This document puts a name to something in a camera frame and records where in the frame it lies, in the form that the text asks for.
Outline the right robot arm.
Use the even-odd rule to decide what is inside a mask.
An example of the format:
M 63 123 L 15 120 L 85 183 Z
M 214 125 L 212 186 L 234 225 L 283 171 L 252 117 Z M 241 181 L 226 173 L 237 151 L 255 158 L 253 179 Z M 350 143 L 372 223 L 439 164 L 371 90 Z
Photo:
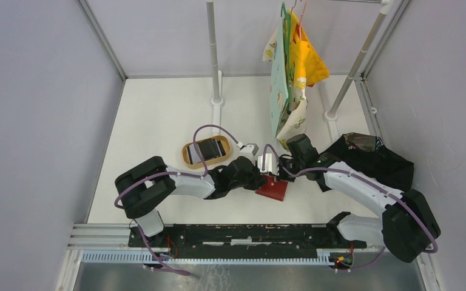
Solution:
M 374 213 L 372 218 L 348 212 L 335 216 L 326 231 L 331 246 L 363 241 L 385 247 L 405 263 L 439 250 L 441 230 L 421 192 L 386 186 L 331 153 L 319 153 L 305 134 L 290 138 L 287 145 L 291 159 L 282 165 L 283 172 L 292 178 L 304 176 L 324 192 L 339 191 Z

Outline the yellow oval card tray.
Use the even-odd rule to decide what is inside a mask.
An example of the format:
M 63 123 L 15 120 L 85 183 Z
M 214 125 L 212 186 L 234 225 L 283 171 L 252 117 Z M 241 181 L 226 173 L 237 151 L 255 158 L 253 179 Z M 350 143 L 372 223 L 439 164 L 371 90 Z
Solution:
M 215 135 L 208 139 L 198 140 L 196 143 L 207 166 L 223 162 L 231 154 L 231 145 L 223 135 Z M 182 157 L 184 163 L 190 169 L 203 167 L 203 163 L 192 142 L 182 148 Z

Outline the red card holder wallet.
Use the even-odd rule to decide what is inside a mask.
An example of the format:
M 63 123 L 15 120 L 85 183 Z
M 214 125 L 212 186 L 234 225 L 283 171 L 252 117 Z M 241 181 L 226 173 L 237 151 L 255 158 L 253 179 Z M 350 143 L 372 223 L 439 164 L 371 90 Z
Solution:
M 263 177 L 266 183 L 256 190 L 255 193 L 266 198 L 284 201 L 288 182 L 278 181 L 274 176 L 263 175 Z

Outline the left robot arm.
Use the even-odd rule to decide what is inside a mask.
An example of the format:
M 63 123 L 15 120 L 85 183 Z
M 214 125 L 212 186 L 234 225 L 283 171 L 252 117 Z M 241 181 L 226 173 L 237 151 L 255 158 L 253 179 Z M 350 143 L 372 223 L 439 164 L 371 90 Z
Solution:
M 220 199 L 243 188 L 256 191 L 266 179 L 248 158 L 241 156 L 226 166 L 216 166 L 207 175 L 178 170 L 168 166 L 162 157 L 154 156 L 115 179 L 118 197 L 115 207 L 136 221 L 143 239 L 152 247 L 166 240 L 166 230 L 156 207 L 170 195 Z

